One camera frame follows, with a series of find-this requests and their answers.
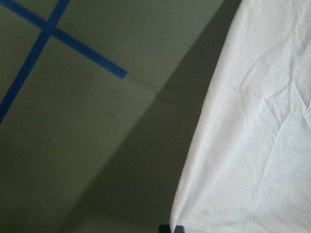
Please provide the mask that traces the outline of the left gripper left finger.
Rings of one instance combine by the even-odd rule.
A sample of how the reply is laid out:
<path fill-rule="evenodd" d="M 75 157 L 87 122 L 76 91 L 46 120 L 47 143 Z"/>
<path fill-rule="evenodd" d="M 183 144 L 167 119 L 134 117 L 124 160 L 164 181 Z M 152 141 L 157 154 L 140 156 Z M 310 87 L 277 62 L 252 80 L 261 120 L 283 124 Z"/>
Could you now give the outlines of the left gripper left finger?
<path fill-rule="evenodd" d="M 159 233 L 170 233 L 170 226 L 168 224 L 166 225 L 160 225 L 158 227 L 158 232 Z"/>

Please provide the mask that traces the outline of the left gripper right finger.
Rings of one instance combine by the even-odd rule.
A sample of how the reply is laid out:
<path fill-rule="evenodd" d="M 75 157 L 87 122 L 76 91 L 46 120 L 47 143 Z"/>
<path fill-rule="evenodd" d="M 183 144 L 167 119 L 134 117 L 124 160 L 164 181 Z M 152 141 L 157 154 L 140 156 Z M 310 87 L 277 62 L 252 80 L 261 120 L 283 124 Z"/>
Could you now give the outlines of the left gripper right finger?
<path fill-rule="evenodd" d="M 174 233 L 185 233 L 185 229 L 183 226 L 178 225 L 175 227 Z"/>

